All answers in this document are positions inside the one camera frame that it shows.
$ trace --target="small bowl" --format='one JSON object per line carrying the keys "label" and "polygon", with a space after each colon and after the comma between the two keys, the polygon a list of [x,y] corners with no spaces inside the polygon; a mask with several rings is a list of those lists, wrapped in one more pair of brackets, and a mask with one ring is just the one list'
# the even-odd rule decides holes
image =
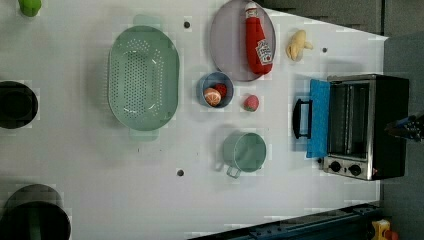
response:
{"label": "small bowl", "polygon": [[[225,95],[223,99],[221,99],[221,102],[218,103],[218,105],[213,107],[206,102],[206,99],[203,93],[205,92],[206,89],[213,88],[218,83],[225,84],[225,86],[227,87],[227,94]],[[200,79],[199,84],[197,86],[197,97],[199,98],[199,102],[200,104],[206,107],[223,108],[231,102],[231,100],[233,99],[233,94],[234,94],[233,83],[231,82],[230,78],[222,72],[213,72],[213,73],[205,75],[204,77]]]}

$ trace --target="white tabletop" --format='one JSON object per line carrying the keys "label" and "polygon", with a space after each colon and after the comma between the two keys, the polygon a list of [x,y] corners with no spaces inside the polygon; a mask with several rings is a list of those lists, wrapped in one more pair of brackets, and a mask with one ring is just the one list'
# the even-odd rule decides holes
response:
{"label": "white tabletop", "polygon": [[[30,85],[40,111],[27,128],[0,130],[0,204],[28,183],[53,186],[73,239],[115,240],[185,239],[378,200],[378,182],[326,174],[305,159],[290,126],[294,99],[307,95],[311,78],[381,73],[385,38],[267,10],[277,37],[272,72],[235,82],[231,105],[208,109],[195,86],[216,70],[208,30],[224,2],[46,0],[28,19],[1,1],[0,80]],[[181,62],[177,112],[150,143],[130,140],[107,104],[110,47],[140,13],[162,18]],[[284,48],[297,29],[315,49],[293,63]],[[240,107],[248,93],[260,96],[256,113]],[[262,135],[268,156],[263,169],[235,180],[218,150],[240,129]]]}

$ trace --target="black pot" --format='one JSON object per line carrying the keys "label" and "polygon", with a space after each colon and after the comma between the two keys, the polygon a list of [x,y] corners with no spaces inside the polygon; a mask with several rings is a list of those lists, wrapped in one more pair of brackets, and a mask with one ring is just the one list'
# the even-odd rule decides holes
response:
{"label": "black pot", "polygon": [[30,185],[6,202],[0,240],[69,240],[70,235],[71,223],[56,190]]}
{"label": "black pot", "polygon": [[35,118],[37,112],[38,100],[29,87],[18,82],[0,82],[0,127],[23,127]]}

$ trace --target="oven window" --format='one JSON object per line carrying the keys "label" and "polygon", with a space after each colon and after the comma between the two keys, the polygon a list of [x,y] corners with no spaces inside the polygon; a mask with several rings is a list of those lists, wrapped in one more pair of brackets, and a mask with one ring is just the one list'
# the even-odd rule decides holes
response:
{"label": "oven window", "polygon": [[367,155],[369,85],[339,84],[330,89],[328,152],[358,159]]}

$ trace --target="oven handle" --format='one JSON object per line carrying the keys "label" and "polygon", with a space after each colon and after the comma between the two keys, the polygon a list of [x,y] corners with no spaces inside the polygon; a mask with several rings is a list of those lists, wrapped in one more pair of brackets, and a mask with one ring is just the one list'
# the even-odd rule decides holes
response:
{"label": "oven handle", "polygon": [[[293,131],[296,139],[299,139],[300,137],[307,137],[307,139],[311,139],[312,135],[312,100],[309,101],[302,101],[301,99],[298,99],[296,102],[296,105],[294,106],[293,110],[293,116],[292,116],[292,125],[293,125]],[[308,133],[307,134],[301,134],[300,133],[300,121],[301,121],[301,110],[302,105],[309,105],[309,113],[308,113]]]}

